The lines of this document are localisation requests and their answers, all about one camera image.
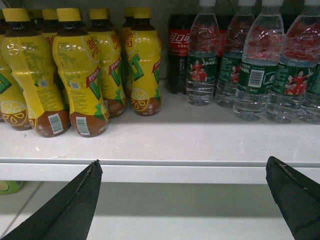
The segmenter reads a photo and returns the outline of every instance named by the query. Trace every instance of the dark soda bottle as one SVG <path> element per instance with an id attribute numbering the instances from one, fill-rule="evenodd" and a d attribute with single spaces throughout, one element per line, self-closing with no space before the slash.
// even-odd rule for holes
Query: dark soda bottle
<path id="1" fill-rule="evenodd" d="M 197 16 L 197 8 L 180 1 L 168 21 L 168 90 L 172 94 L 186 94 L 188 41 L 190 29 Z"/>

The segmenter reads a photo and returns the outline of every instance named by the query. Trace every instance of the bottle cap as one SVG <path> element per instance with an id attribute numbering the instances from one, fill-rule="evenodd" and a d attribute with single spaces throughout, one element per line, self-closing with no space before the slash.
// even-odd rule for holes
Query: bottle cap
<path id="1" fill-rule="evenodd" d="M 307 6 L 319 6 L 320 0 L 304 0 L 304 5 Z"/>
<path id="2" fill-rule="evenodd" d="M 216 0 L 199 0 L 199 5 L 202 7 L 214 7 Z"/>
<path id="3" fill-rule="evenodd" d="M 134 16 L 134 11 L 135 11 L 134 7 L 125 7 L 124 8 L 124 17 L 125 18 L 133 17 Z"/>
<path id="4" fill-rule="evenodd" d="M 0 9 L 0 19 L 5 19 L 5 15 L 2 9 Z"/>
<path id="5" fill-rule="evenodd" d="M 108 11 L 106 8 L 92 8 L 89 10 L 89 17 L 91 20 L 108 19 Z"/>
<path id="6" fill-rule="evenodd" d="M 80 22 L 80 12 L 78 8 L 57 8 L 59 22 Z"/>
<path id="7" fill-rule="evenodd" d="M 256 5 L 256 0 L 238 0 L 238 6 L 251 6 Z"/>
<path id="8" fill-rule="evenodd" d="M 135 19 L 151 19 L 151 9 L 149 7 L 136 7 L 133 11 Z"/>
<path id="9" fill-rule="evenodd" d="M 55 8 L 43 9 L 42 15 L 44 20 L 58 20 L 58 14 Z"/>
<path id="10" fill-rule="evenodd" d="M 282 6 L 284 0 L 262 0 L 262 6 Z"/>
<path id="11" fill-rule="evenodd" d="M 6 22 L 29 22 L 30 17 L 25 8 L 3 8 L 3 15 Z"/>

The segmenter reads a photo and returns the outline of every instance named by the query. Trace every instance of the clear water bottle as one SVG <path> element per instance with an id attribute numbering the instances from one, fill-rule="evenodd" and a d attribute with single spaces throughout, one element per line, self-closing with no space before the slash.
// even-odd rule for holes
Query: clear water bottle
<path id="1" fill-rule="evenodd" d="M 284 38 L 283 50 L 266 106 L 268 119 L 286 124 L 298 117 L 319 53 L 320 1 L 305 0 L 302 13 L 293 22 Z M 306 96 L 307 108 L 313 101 L 313 95 L 309 92 Z"/>
<path id="2" fill-rule="evenodd" d="M 214 6 L 216 0 L 200 0 L 189 39 L 187 101 L 195 106 L 212 102 L 216 79 L 219 29 Z"/>
<path id="3" fill-rule="evenodd" d="M 240 78 L 241 58 L 248 32 L 255 21 L 256 0 L 238 0 L 238 8 L 228 26 L 218 75 L 216 96 L 221 107 L 232 108 Z"/>
<path id="4" fill-rule="evenodd" d="M 270 95 L 283 46 L 283 1 L 262 0 L 262 11 L 245 40 L 233 110 L 247 121 L 260 119 Z"/>

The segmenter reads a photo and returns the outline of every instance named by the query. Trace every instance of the store shelf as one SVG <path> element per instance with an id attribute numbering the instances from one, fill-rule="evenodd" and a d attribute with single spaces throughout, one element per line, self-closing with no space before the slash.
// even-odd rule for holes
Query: store shelf
<path id="1" fill-rule="evenodd" d="M 138 116 L 128 106 L 97 137 L 71 128 L 43 138 L 2 123 L 0 179 L 70 181 L 99 159 L 104 182 L 266 184 L 266 162 L 275 156 L 320 182 L 320 126 L 246 122 L 232 109 L 192 106 L 161 86 L 158 114 Z"/>

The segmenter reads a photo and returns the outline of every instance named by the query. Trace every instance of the yellow label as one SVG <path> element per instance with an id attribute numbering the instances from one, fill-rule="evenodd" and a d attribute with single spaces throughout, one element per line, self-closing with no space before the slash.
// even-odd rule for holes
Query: yellow label
<path id="1" fill-rule="evenodd" d="M 158 32 L 130 31 L 125 41 L 132 75 L 131 102 L 148 101 L 150 98 L 161 101 L 159 68 L 162 45 Z"/>
<path id="2" fill-rule="evenodd" d="M 0 109 L 3 119 L 13 125 L 22 126 L 28 121 L 28 112 L 22 91 L 11 75 L 11 69 L 0 53 Z"/>
<path id="3" fill-rule="evenodd" d="M 97 43 L 101 66 L 101 92 L 103 99 L 112 99 L 126 105 L 121 82 L 123 67 L 121 44 L 115 31 L 89 32 Z"/>
<path id="4" fill-rule="evenodd" d="M 52 53 L 69 96 L 70 114 L 108 115 L 101 93 L 98 48 L 90 35 L 56 36 Z"/>
<path id="5" fill-rule="evenodd" d="M 5 37 L 2 54 L 23 89 L 29 119 L 64 109 L 55 83 L 57 67 L 50 46 L 42 36 Z"/>
<path id="6" fill-rule="evenodd" d="M 42 32 L 42 37 L 47 41 L 47 43 L 52 48 L 52 45 L 54 44 L 55 37 L 57 35 L 57 32 Z"/>

